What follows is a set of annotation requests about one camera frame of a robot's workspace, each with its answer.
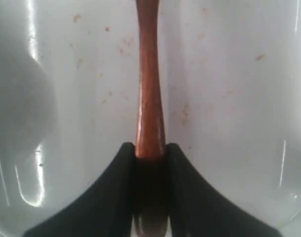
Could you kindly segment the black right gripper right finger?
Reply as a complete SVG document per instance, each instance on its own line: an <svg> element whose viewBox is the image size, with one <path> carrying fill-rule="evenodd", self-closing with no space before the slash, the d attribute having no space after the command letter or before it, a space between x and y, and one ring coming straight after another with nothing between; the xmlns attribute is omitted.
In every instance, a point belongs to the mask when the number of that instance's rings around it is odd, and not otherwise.
<svg viewBox="0 0 301 237"><path fill-rule="evenodd" d="M170 223L174 237L279 237L281 233L255 218L214 189L193 167L181 148L170 143Z"/></svg>

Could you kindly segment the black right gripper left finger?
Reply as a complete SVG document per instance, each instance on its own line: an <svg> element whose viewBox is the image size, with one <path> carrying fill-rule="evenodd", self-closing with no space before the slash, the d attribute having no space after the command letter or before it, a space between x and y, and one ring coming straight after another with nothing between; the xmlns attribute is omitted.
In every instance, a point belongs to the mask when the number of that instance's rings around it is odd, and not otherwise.
<svg viewBox="0 0 301 237"><path fill-rule="evenodd" d="M123 143L110 165L80 197L27 230L26 237L128 237L132 226L134 145Z"/></svg>

